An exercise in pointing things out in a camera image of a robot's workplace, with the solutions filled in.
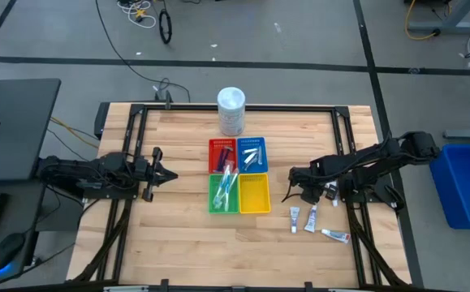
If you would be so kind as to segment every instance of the yellow basket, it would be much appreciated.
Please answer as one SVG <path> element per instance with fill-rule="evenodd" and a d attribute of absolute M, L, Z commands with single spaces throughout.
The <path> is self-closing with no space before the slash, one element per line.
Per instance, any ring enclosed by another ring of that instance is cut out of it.
<path fill-rule="evenodd" d="M 267 174 L 240 174 L 239 202 L 240 213 L 269 213 L 270 195 Z"/>

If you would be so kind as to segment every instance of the yellow cable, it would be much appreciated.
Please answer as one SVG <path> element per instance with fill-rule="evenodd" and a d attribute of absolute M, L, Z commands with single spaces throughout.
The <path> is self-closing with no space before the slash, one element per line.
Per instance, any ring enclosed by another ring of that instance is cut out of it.
<path fill-rule="evenodd" d="M 409 38 L 411 38 L 412 40 L 415 40 L 415 41 L 423 41 L 423 40 L 427 40 L 431 37 L 435 37 L 435 35 L 436 35 L 435 32 L 433 32 L 432 34 L 430 34 L 428 36 L 411 36 L 410 33 L 407 31 L 407 22 L 410 18 L 410 14 L 412 13 L 413 5 L 415 5 L 415 0 L 412 1 L 412 4 L 407 9 L 406 19 L 404 20 L 404 31 L 406 32 L 407 37 L 409 37 Z"/>
<path fill-rule="evenodd" d="M 55 118 L 55 117 L 50 117 L 52 120 L 54 120 L 55 122 L 59 123 L 60 126 L 64 127 L 67 129 L 67 131 L 69 131 L 71 134 L 73 134 L 76 138 L 78 138 L 79 140 L 81 140 L 83 143 L 87 144 L 88 146 L 92 146 L 94 148 L 99 148 L 97 145 L 95 144 L 92 144 L 90 142 L 88 142 L 87 140 L 81 138 L 80 135 L 78 135 L 76 132 L 74 132 L 66 123 L 60 121 L 59 119 Z"/>

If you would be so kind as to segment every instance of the computer mouse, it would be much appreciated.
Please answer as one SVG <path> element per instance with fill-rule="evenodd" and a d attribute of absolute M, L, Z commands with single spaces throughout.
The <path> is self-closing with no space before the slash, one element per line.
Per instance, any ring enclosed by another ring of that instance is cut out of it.
<path fill-rule="evenodd" d="M 24 243 L 25 237 L 21 233 L 9 234 L 0 242 L 0 269 L 15 258 Z"/>

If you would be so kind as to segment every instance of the red basket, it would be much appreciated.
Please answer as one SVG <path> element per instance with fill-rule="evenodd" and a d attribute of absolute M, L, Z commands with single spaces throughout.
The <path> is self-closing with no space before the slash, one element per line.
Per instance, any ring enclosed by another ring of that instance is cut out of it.
<path fill-rule="evenodd" d="M 236 169 L 236 140 L 235 139 L 211 139 L 209 140 L 209 173 L 220 174 L 221 172 L 215 172 L 218 167 L 218 160 L 220 159 L 220 152 L 227 146 L 231 147 L 233 151 L 227 155 L 228 161 L 233 161 L 233 169 Z"/>

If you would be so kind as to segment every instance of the green basket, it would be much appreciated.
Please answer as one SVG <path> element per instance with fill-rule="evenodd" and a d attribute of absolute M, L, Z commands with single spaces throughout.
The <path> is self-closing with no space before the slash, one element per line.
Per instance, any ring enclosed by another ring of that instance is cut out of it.
<path fill-rule="evenodd" d="M 213 207 L 213 198 L 217 194 L 218 185 L 222 180 L 222 174 L 211 174 L 209 176 L 209 213 L 210 214 L 237 214 L 239 212 L 239 200 L 238 200 L 238 178 L 236 178 L 231 191 L 229 192 L 229 208 L 227 212 L 224 211 L 222 206 L 219 209 Z"/>

